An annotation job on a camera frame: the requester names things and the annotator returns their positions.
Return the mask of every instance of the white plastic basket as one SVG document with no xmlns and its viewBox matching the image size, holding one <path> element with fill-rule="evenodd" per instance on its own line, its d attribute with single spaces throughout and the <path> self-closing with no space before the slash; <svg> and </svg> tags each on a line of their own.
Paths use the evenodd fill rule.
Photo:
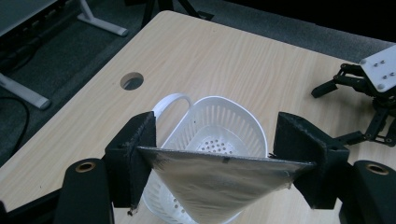
<svg viewBox="0 0 396 224">
<path fill-rule="evenodd" d="M 174 93 L 154 106 L 156 119 L 179 99 L 187 100 L 190 107 L 162 148 L 267 158 L 267 142 L 260 123 L 244 107 L 224 97 L 208 96 L 193 105 L 187 95 Z M 143 201 L 167 223 L 196 223 L 155 172 L 148 178 Z"/>
</svg>

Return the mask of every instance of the gray floor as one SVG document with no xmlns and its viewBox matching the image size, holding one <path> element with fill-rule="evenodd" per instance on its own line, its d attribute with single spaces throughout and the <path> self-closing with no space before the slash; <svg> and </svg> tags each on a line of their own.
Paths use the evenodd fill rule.
<svg viewBox="0 0 396 224">
<path fill-rule="evenodd" d="M 52 28 L 32 60 L 22 68 L 4 73 L 22 85 L 51 99 L 46 110 L 27 105 L 30 113 L 26 143 L 62 106 L 73 97 L 140 30 L 144 5 L 125 6 L 123 0 L 88 0 L 95 17 L 127 28 L 126 37 L 113 35 L 76 19 L 78 1 L 50 18 Z M 395 43 L 353 35 L 320 27 L 314 23 L 285 18 L 222 0 L 190 0 L 196 10 L 215 15 L 213 22 L 266 36 L 341 58 L 353 63 Z M 174 1 L 175 11 L 187 14 Z M 0 97 L 14 95 L 0 88 Z M 21 105 L 13 101 L 0 103 L 0 165 L 9 158 L 25 122 Z"/>
</svg>

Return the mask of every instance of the basket handle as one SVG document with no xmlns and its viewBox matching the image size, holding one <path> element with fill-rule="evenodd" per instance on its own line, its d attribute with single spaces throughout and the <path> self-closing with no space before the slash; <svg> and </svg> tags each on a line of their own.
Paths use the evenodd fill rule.
<svg viewBox="0 0 396 224">
<path fill-rule="evenodd" d="M 180 99 L 185 99 L 187 100 L 187 102 L 189 102 L 189 108 L 192 106 L 192 102 L 191 99 L 188 95 L 184 94 L 184 93 L 172 93 L 170 95 L 167 95 L 165 97 L 163 97 L 161 99 L 160 102 L 158 102 L 154 108 L 152 109 L 152 111 L 154 111 L 154 116 L 155 116 L 155 120 L 157 121 L 161 114 L 163 113 L 163 111 L 166 110 L 166 108 L 169 107 L 169 105 L 171 105 L 174 101 L 180 100 Z"/>
</svg>

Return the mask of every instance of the desk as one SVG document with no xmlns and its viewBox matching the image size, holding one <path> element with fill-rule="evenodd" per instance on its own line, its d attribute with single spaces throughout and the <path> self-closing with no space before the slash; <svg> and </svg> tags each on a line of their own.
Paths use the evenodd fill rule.
<svg viewBox="0 0 396 224">
<path fill-rule="evenodd" d="M 315 99 L 310 92 L 348 63 L 307 49 L 210 21 L 164 11 L 138 33 L 13 158 L 0 169 L 0 199 L 10 211 L 62 186 L 76 161 L 102 158 L 110 140 L 133 116 L 150 111 L 164 96 L 185 92 L 197 100 L 224 96 L 250 111 L 273 150 L 279 111 L 301 116 L 330 136 L 368 127 L 371 99 L 351 88 Z M 126 91 L 132 72 L 142 86 Z M 157 125 L 158 146 L 185 113 L 176 103 Z M 396 169 L 396 150 L 364 142 L 349 161 L 378 161 Z M 312 210 L 295 187 L 274 192 L 248 207 L 234 223 L 339 223 L 334 210 Z M 163 223 L 140 205 L 133 217 L 115 209 L 116 223 Z"/>
</svg>

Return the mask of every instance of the wooden table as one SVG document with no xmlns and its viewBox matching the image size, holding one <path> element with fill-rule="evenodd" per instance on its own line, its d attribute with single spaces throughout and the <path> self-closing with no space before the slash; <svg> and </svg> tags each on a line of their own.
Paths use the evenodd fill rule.
<svg viewBox="0 0 396 224">
<path fill-rule="evenodd" d="M 0 169 L 0 200 L 7 210 L 62 186 L 76 161 L 102 158 L 104 149 L 133 116 L 150 111 L 164 96 L 187 93 L 195 102 L 208 95 L 231 99 L 260 122 L 273 150 L 279 111 L 301 116 L 336 137 L 365 131 L 374 115 L 372 99 L 352 88 L 315 99 L 310 92 L 335 75 L 341 63 L 301 49 L 209 21 L 165 11 L 158 14 Z M 126 91 L 121 79 L 132 72 L 142 86 Z M 185 113 L 175 103 L 160 121 L 158 146 Z M 349 161 L 371 160 L 396 169 L 396 150 L 364 142 Z M 313 210 L 292 186 L 249 206 L 233 223 L 339 223 L 333 210 Z M 142 202 L 133 217 L 115 209 L 116 223 L 163 223 Z"/>
</svg>

